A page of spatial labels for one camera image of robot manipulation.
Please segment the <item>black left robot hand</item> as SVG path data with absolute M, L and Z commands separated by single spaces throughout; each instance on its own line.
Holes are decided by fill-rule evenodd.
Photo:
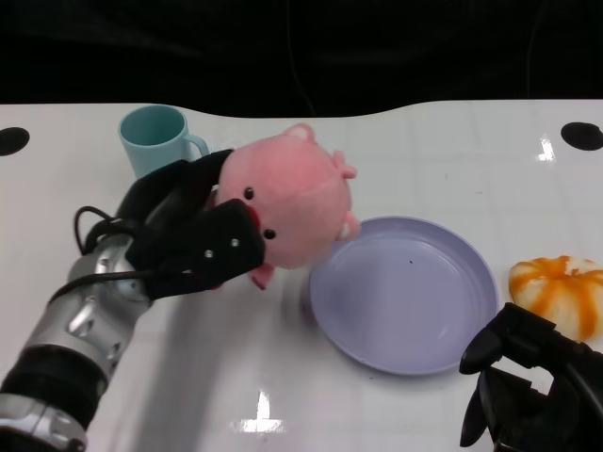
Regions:
M 116 216 L 134 229 L 127 262 L 143 272 L 147 297 L 219 287 L 264 262 L 259 221 L 241 200 L 207 202 L 232 151 L 178 160 L 138 179 Z

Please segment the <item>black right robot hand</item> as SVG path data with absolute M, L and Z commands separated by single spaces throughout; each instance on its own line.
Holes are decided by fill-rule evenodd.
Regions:
M 553 378 L 547 394 L 495 368 L 506 357 Z M 496 451 L 599 451 L 602 448 L 602 355 L 512 303 L 472 339 L 460 361 L 477 386 L 464 415 L 460 445 L 489 433 Z

